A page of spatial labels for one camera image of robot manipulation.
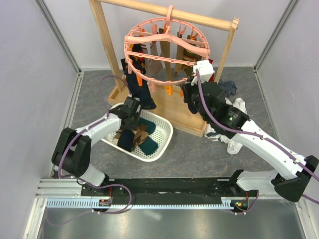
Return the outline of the pink round clip hanger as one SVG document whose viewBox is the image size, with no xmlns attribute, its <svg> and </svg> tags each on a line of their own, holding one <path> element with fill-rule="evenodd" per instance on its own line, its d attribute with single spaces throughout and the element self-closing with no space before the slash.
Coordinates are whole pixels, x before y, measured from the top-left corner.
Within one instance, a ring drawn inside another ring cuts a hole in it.
<svg viewBox="0 0 319 239">
<path fill-rule="evenodd" d="M 124 43 L 128 73 L 135 72 L 139 86 L 144 79 L 152 91 L 156 85 L 163 85 L 170 95 L 173 87 L 171 64 L 175 65 L 178 73 L 181 69 L 192 67 L 197 61 L 206 60 L 210 53 L 208 42 L 201 31 L 186 21 L 174 20 L 173 9 L 173 5 L 170 5 L 166 17 L 151 18 L 134 27 L 126 35 Z M 179 24 L 177 35 L 171 32 L 174 22 Z M 133 44 L 140 44 L 143 52 L 133 52 Z M 131 55 L 145 59 L 145 75 L 134 67 Z"/>
</svg>

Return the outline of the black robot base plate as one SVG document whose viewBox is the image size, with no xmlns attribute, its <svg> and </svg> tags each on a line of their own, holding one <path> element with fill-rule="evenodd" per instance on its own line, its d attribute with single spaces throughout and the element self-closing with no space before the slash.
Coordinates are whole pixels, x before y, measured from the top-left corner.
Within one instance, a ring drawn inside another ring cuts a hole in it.
<svg viewBox="0 0 319 239">
<path fill-rule="evenodd" d="M 156 203 L 219 203 L 222 198 L 249 198 L 257 195 L 257 190 L 246 192 L 235 180 L 242 170 L 236 170 L 231 177 L 186 177 L 186 178 L 132 178 L 109 179 L 103 185 L 112 186 L 111 189 L 95 189 L 83 186 L 82 196 L 102 197 L 111 196 L 119 203 L 128 203 L 129 193 L 131 202 Z"/>
</svg>

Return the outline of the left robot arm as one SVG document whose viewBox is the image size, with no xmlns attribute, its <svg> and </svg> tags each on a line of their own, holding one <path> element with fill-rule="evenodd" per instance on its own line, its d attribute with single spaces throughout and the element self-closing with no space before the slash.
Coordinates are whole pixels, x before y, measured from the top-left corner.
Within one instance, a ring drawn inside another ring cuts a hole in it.
<svg viewBox="0 0 319 239">
<path fill-rule="evenodd" d="M 139 100 L 127 97 L 98 120 L 77 129 L 63 129 L 51 159 L 58 167 L 58 178 L 76 177 L 92 186 L 97 195 L 106 195 L 108 176 L 91 164 L 91 148 L 112 132 L 137 129 L 142 109 Z"/>
</svg>

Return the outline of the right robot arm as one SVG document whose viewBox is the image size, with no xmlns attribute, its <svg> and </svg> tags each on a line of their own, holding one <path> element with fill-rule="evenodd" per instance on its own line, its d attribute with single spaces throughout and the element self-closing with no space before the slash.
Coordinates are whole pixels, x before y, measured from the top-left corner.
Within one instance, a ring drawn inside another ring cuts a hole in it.
<svg viewBox="0 0 319 239">
<path fill-rule="evenodd" d="M 193 113 L 199 113 L 218 134 L 247 147 L 269 163 L 272 171 L 249 172 L 238 170 L 228 183 L 234 196 L 245 191 L 270 190 L 282 198 L 298 202 L 312 178 L 319 160 L 310 155 L 293 152 L 265 133 L 250 117 L 235 105 L 227 103 L 224 90 L 214 82 L 181 85 L 184 102 Z"/>
</svg>

